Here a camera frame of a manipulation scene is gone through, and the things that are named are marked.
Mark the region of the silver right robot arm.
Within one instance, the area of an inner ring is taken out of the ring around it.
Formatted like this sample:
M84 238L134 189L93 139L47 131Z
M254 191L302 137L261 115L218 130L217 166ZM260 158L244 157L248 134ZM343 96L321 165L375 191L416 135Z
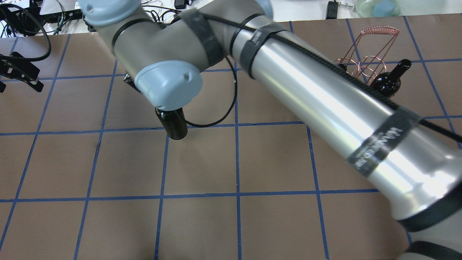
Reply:
M139 0L80 0L86 21L160 113L198 95L227 56L386 196L412 243L399 260L461 259L461 151L273 21L268 0L214 0L162 28Z

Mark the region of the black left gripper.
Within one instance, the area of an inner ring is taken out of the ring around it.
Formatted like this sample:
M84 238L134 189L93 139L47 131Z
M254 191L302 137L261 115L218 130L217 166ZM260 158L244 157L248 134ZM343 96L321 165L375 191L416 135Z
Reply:
M39 80L40 69L31 61L24 60L24 57L18 52L11 52L9 57L16 59L1 59L1 65L4 67L3 70L6 75L26 82L36 92L42 92L44 84Z

